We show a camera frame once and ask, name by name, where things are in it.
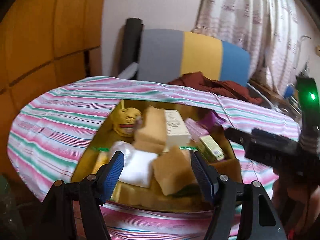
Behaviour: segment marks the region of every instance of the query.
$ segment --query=wall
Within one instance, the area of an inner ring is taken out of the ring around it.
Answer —
[[[302,42],[297,74],[303,69],[305,62],[309,59],[310,75],[316,80],[320,88],[320,57],[316,54],[316,46],[320,45],[320,31],[312,20],[310,14],[299,0],[295,0],[298,17],[298,37],[310,36]]]
[[[117,75],[122,27],[127,18],[142,19],[146,29],[191,31],[199,5],[200,0],[105,0],[102,14],[103,75]]]
[[[85,77],[84,54],[100,55],[102,5],[15,0],[0,22],[0,173],[10,182],[22,184],[6,154],[13,119],[39,95]]]

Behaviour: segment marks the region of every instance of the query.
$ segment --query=curtain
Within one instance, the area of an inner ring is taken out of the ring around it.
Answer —
[[[246,50],[251,56],[249,76],[284,94],[297,46],[294,0],[202,0],[193,32]]]

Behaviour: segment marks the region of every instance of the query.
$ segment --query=green led light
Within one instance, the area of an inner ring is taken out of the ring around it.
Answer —
[[[316,99],[316,95],[310,92],[311,99],[314,101]]]

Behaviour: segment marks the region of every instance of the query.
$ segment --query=white wall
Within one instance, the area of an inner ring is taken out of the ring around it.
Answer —
[[[200,0],[105,0],[102,14],[102,73],[117,75],[122,27],[127,18],[143,20],[146,29],[191,31]]]
[[[298,37],[310,36],[302,42],[297,74],[303,69],[305,62],[309,59],[310,75],[315,79],[320,89],[320,57],[316,54],[316,46],[320,45],[320,31],[313,22],[310,14],[299,0],[295,0],[298,17]]]

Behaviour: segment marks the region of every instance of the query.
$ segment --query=red cloth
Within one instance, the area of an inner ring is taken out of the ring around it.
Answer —
[[[249,90],[236,82],[210,80],[203,76],[201,72],[184,74],[182,77],[179,77],[168,84],[191,87],[196,90],[239,99],[255,105],[259,105],[262,102],[262,98],[250,97]]]

